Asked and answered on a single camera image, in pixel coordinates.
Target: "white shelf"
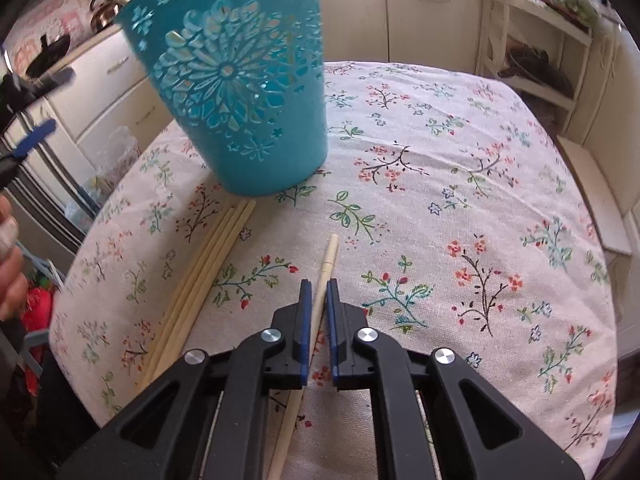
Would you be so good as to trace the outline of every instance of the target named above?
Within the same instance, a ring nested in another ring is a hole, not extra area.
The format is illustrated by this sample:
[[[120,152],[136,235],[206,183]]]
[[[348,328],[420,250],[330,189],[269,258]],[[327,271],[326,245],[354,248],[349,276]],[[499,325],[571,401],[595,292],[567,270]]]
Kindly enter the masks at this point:
[[[489,69],[494,78],[509,85],[511,88],[522,90],[523,92],[526,92],[528,94],[540,97],[541,99],[564,108],[565,110],[574,110],[575,102],[571,98],[562,95],[560,92],[524,77],[500,77],[498,76],[498,72],[500,72],[501,68],[496,66],[496,64],[488,57],[484,58],[484,65]]]
[[[515,7],[516,9],[520,9],[527,14],[532,14],[533,16],[543,20],[549,25],[561,30],[565,34],[571,36],[575,40],[582,43],[584,46],[590,46],[591,44],[591,32],[587,34],[580,30],[580,28],[576,27],[573,23],[564,19],[558,12],[549,8],[549,7],[540,7],[535,3],[529,0],[494,0],[496,2],[509,5],[511,7]]]

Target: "cabinet handle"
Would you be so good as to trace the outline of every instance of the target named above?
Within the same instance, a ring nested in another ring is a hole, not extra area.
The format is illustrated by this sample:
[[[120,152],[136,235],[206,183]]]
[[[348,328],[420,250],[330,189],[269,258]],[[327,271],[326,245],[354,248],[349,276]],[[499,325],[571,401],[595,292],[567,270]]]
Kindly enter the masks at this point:
[[[151,110],[149,110],[146,114],[144,114],[139,121],[136,121],[136,126],[138,126],[142,121],[148,118],[154,111],[156,111],[155,106],[151,107]]]
[[[110,74],[111,72],[115,72],[117,69],[121,68],[127,61],[129,60],[129,56],[127,57],[123,57],[119,62],[117,62],[115,65],[110,66],[107,69],[107,74]]]

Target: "stainless steel kettle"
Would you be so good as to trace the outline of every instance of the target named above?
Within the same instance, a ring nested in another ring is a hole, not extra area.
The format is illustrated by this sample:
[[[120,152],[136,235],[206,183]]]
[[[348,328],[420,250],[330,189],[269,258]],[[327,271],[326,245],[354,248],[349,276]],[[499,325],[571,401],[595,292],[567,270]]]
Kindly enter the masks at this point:
[[[127,4],[127,0],[103,0],[101,4],[94,9],[94,5],[99,0],[91,0],[89,10],[94,14],[91,18],[91,30],[97,34],[105,29],[120,12],[120,9]]]

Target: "plastic container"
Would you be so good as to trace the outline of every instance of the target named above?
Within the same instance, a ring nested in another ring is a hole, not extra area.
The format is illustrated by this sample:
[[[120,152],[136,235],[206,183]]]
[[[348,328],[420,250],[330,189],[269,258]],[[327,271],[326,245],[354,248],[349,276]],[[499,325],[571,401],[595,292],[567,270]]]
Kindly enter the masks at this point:
[[[131,0],[116,22],[226,190],[271,194],[322,164],[319,0]]]

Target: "table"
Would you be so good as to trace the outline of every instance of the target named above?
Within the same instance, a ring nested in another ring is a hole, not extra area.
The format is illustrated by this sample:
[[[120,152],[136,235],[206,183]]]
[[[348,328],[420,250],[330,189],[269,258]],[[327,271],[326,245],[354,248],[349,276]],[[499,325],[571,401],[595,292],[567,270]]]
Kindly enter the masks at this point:
[[[316,282],[336,232],[343,301],[407,348],[464,356],[590,478],[614,407],[614,314],[593,223],[552,141],[510,88],[476,76],[344,62],[326,65],[325,86],[325,164],[258,199],[185,349],[225,351],[268,326],[300,279]],[[100,425],[132,399],[224,200],[172,123],[87,235],[50,344]],[[375,478],[369,396],[332,389],[326,343],[323,328],[284,478]],[[273,393],[270,441],[285,403]]]

